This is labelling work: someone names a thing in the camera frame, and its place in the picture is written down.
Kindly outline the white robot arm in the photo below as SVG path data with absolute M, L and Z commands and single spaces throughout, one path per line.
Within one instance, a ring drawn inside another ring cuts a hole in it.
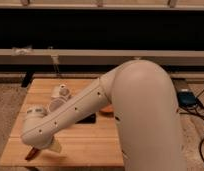
M 173 82 L 147 60 L 116 67 L 48 115 L 29 110 L 22 142 L 47 149 L 57 132 L 107 105 L 113 107 L 125 171 L 187 171 Z

